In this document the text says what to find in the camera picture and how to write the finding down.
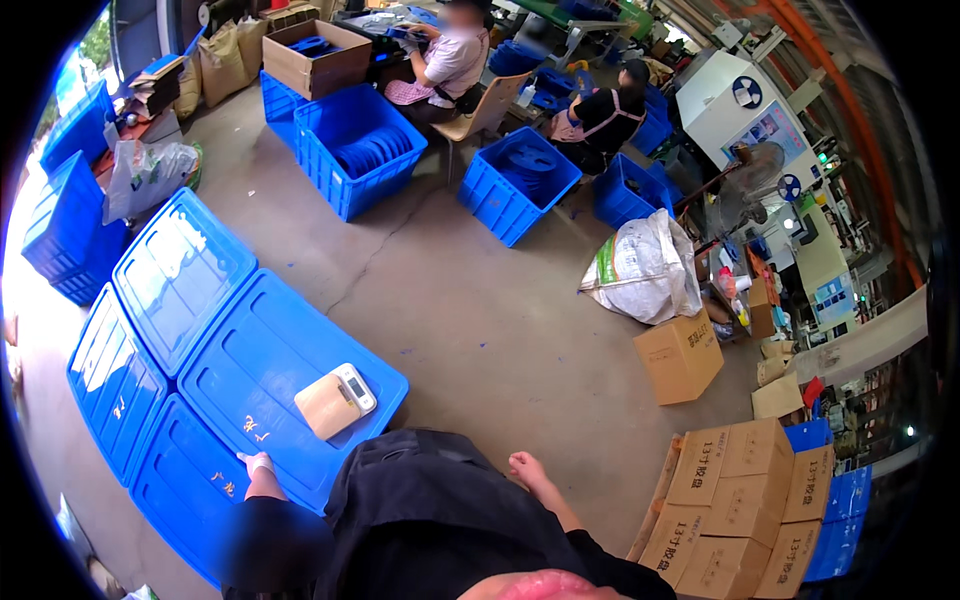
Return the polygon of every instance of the open cardboard box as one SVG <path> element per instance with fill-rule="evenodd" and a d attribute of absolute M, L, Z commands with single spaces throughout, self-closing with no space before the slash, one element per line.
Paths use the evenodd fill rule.
<path fill-rule="evenodd" d="M 310 59 L 287 46 L 323 36 L 341 50 Z M 307 100 L 318 100 L 367 78 L 372 42 L 363 36 L 318 20 L 299 23 L 263 37 L 263 69 Z M 363 118 L 363 115 L 344 115 Z"/>

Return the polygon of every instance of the black hair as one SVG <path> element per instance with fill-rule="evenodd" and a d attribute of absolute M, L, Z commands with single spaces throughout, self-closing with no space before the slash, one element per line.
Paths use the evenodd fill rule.
<path fill-rule="evenodd" d="M 630 76 L 631 83 L 620 87 L 620 106 L 623 108 L 642 105 L 647 95 L 647 82 L 650 80 L 647 63 L 641 59 L 630 59 L 623 63 L 623 70 Z"/>

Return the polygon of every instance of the plastic bottle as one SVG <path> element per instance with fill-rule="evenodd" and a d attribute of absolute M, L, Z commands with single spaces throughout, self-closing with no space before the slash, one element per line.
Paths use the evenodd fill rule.
<path fill-rule="evenodd" d="M 516 103 L 524 108 L 530 106 L 530 101 L 534 99 L 534 94 L 537 93 L 537 89 L 533 84 L 527 85 L 523 88 L 523 91 L 520 92 L 520 97 L 517 98 Z"/>

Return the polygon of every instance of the gloved hand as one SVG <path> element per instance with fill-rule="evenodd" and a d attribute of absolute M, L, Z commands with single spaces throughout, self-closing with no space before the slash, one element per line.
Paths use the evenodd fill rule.
<path fill-rule="evenodd" d="M 253 472 L 261 467 L 276 475 L 274 471 L 274 461 L 266 452 L 260 452 L 253 456 L 245 452 L 237 452 L 237 458 L 247 465 L 247 476 L 250 477 L 251 480 L 253 480 Z"/>
<path fill-rule="evenodd" d="M 420 49 L 420 46 L 415 41 L 410 41 L 409 39 L 398 39 L 396 43 L 403 49 L 403 52 L 407 54 Z"/>

